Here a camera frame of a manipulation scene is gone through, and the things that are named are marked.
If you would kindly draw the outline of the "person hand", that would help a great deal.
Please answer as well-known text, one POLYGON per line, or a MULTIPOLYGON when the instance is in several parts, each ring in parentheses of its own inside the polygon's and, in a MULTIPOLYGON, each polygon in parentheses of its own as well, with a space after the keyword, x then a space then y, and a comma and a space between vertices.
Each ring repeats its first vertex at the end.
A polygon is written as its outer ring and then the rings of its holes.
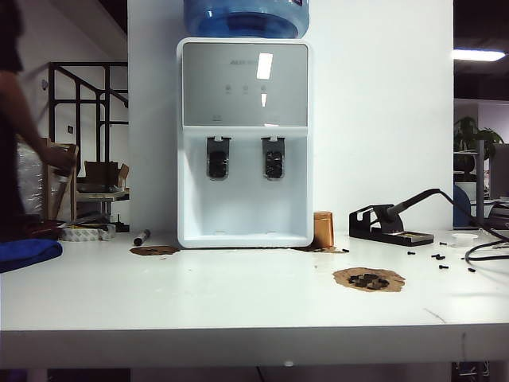
POLYGON ((76 158, 74 154, 69 151, 51 147, 49 149, 47 163, 61 173, 69 174, 76 165, 76 158))

